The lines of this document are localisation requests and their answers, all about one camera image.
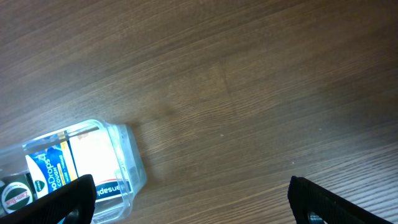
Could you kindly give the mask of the blue yellow VapoDrops box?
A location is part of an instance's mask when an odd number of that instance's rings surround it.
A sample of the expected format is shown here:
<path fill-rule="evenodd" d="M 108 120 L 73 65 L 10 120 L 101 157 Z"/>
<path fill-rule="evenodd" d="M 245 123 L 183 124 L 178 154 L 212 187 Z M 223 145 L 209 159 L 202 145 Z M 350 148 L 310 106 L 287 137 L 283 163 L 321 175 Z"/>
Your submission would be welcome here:
<path fill-rule="evenodd" d="M 37 198 L 78 178 L 68 141 L 25 156 Z"/>

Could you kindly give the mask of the green round-label small box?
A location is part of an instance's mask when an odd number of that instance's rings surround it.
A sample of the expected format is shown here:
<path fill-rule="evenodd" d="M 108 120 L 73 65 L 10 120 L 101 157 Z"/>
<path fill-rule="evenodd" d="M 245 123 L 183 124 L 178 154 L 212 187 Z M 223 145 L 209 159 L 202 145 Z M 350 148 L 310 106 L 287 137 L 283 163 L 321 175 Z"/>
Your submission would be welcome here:
<path fill-rule="evenodd" d="M 28 174 L 10 175 L 1 179 L 1 208 L 8 215 L 36 200 Z"/>

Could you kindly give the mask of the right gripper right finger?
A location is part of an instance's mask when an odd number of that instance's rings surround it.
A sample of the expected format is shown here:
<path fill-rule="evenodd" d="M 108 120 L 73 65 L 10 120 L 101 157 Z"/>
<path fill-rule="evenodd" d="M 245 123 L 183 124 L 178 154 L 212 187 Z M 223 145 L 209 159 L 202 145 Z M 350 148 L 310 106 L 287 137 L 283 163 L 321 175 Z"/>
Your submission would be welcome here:
<path fill-rule="evenodd" d="M 391 224 L 304 177 L 291 177 L 287 197 L 297 223 Z"/>

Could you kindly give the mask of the white orange medicine box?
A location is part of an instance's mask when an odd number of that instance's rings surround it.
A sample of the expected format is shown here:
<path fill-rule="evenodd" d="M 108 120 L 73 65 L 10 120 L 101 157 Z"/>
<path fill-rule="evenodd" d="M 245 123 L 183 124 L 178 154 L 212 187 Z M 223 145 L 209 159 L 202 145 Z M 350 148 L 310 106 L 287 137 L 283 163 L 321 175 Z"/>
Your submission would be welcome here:
<path fill-rule="evenodd" d="M 97 129 L 69 139 L 77 174 L 90 174 L 96 188 L 96 201 L 105 202 L 127 195 L 134 196 L 129 169 L 132 154 L 106 131 Z"/>

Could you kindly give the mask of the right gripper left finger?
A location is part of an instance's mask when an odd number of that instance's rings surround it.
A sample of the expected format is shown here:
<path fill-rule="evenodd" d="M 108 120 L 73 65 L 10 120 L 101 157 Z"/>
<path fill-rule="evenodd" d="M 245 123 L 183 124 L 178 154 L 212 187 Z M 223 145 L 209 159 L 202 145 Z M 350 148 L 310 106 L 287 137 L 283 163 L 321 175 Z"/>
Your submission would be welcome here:
<path fill-rule="evenodd" d="M 92 175 L 86 174 L 1 218 L 7 224 L 90 224 L 96 201 Z"/>

